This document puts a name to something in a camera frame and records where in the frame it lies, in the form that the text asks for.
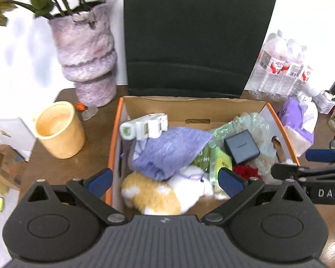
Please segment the green bubble wrap bag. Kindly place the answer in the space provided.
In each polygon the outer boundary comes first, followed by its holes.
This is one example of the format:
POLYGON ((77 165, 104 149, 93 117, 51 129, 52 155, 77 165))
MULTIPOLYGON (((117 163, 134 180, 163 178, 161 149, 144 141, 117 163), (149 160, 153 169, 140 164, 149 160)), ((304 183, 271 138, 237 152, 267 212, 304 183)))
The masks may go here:
POLYGON ((269 124, 259 113, 242 113, 211 133, 209 147, 220 148, 234 165, 256 168, 264 176, 277 162, 269 124))

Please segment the water bottle pack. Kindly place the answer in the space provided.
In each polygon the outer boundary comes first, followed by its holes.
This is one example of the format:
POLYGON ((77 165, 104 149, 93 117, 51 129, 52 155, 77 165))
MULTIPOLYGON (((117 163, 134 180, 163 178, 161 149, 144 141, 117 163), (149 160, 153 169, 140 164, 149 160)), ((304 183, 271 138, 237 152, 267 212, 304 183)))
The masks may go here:
POLYGON ((246 89, 254 99, 286 99, 306 67, 307 47, 278 30, 268 35, 252 69, 246 89))

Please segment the orange white plush toy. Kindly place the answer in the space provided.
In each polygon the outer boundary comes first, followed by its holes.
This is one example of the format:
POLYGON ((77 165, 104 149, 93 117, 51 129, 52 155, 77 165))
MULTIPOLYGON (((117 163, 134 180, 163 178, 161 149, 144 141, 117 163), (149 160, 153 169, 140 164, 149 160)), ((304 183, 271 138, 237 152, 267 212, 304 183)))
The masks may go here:
POLYGON ((143 215, 181 215, 213 194, 212 184, 197 166, 185 166, 163 182, 134 171, 121 186, 124 204, 143 215))

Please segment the green spray bottle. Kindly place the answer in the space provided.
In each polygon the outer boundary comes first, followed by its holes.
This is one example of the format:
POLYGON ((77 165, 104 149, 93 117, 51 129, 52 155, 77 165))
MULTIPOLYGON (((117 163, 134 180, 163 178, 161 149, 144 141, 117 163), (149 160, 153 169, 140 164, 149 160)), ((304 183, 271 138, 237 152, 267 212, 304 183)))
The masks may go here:
POLYGON ((199 167, 204 173, 208 174, 210 164, 211 164, 211 148, 207 144, 195 157, 191 165, 199 167))

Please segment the brown cardboard box on floor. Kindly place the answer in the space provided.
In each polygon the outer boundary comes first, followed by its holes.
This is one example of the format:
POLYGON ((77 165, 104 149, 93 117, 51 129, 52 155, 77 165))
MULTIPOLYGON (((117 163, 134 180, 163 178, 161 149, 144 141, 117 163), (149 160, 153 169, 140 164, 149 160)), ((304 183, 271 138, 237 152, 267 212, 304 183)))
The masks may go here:
POLYGON ((26 161, 9 145, 0 144, 0 182, 20 190, 26 161))

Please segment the purple knitted cloth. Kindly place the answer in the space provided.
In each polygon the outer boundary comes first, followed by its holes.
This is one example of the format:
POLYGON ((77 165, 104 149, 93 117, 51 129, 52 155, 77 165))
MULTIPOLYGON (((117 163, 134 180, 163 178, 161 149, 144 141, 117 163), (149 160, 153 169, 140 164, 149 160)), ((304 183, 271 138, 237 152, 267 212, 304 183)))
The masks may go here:
POLYGON ((155 181, 167 180, 190 165, 211 138, 208 131, 170 127, 159 138, 136 140, 131 146, 129 167, 155 181))

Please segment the red artificial rose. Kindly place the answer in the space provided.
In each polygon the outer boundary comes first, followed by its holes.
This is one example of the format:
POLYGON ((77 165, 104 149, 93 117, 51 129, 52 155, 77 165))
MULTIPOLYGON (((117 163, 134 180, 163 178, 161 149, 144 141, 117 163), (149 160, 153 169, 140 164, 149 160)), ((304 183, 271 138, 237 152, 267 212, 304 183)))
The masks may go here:
POLYGON ((249 179, 251 177, 261 178, 258 174, 257 168, 253 168, 247 165, 235 165, 233 167, 233 171, 244 179, 249 179))

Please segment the purple tissue pack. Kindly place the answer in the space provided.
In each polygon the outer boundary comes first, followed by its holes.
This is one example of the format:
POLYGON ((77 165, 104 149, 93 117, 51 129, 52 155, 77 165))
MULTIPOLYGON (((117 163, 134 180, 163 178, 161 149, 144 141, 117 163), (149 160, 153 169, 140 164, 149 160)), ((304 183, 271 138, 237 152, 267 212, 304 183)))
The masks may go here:
POLYGON ((314 130, 318 121, 315 103, 289 97, 278 117, 291 141, 295 155, 302 156, 314 144, 314 130))

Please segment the black charger block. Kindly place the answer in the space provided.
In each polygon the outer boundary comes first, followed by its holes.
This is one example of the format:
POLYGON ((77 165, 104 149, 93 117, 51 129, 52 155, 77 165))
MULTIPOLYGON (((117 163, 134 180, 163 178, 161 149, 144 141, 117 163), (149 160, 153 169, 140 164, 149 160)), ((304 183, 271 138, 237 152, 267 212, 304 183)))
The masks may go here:
POLYGON ((224 139, 223 144, 235 165, 254 160, 260 155, 260 149, 248 130, 224 139))

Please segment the purple textured vase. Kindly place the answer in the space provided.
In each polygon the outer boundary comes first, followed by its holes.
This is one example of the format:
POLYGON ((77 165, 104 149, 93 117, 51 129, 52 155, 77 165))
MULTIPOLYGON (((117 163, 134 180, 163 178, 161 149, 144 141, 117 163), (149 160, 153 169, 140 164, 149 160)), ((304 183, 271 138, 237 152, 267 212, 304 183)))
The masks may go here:
POLYGON ((65 79, 87 107, 102 107, 117 93, 112 70, 117 61, 108 5, 90 2, 89 10, 49 21, 65 79))

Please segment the yellow ceramic mug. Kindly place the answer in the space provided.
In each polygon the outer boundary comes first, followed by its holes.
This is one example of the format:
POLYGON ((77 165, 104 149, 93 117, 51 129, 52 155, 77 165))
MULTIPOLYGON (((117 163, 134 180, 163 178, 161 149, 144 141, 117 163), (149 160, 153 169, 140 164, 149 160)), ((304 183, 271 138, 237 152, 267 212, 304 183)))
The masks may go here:
POLYGON ((74 105, 67 101, 55 102, 47 107, 35 121, 34 134, 58 159, 73 157, 85 143, 82 123, 74 105))

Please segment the white handheld device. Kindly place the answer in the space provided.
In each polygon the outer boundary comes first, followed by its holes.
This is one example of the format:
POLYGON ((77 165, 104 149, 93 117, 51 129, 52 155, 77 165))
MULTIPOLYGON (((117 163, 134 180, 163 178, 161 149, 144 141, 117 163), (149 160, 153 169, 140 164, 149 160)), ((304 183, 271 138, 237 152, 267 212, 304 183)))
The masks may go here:
POLYGON ((124 122, 120 125, 120 136, 124 140, 159 138, 168 130, 168 118, 164 113, 152 113, 124 122))

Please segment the white box on floor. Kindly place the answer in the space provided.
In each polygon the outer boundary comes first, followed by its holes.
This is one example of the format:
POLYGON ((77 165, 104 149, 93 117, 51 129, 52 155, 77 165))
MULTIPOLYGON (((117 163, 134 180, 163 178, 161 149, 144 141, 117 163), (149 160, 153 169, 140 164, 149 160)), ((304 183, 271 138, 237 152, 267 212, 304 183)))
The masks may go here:
POLYGON ((9 145, 29 161, 36 138, 21 118, 0 119, 0 144, 9 145))

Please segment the black paper bag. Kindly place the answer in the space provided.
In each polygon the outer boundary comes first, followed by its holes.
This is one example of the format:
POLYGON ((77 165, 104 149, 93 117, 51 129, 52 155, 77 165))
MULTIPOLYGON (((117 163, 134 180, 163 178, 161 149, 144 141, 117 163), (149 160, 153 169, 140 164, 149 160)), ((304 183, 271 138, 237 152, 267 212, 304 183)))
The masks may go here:
POLYGON ((242 94, 276 0, 124 0, 133 96, 242 94))

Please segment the red orange cardboard box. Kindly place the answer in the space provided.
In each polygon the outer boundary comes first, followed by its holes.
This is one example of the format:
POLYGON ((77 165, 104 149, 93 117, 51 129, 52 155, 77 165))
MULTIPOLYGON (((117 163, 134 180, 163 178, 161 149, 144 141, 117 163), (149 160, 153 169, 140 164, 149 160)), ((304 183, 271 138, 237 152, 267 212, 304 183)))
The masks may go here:
POLYGON ((297 162, 291 142, 266 102, 224 98, 125 96, 119 100, 108 166, 113 184, 106 202, 118 211, 178 215, 196 202, 211 200, 217 174, 195 164, 226 137, 247 130, 260 150, 249 164, 270 182, 276 162, 272 138, 297 162))

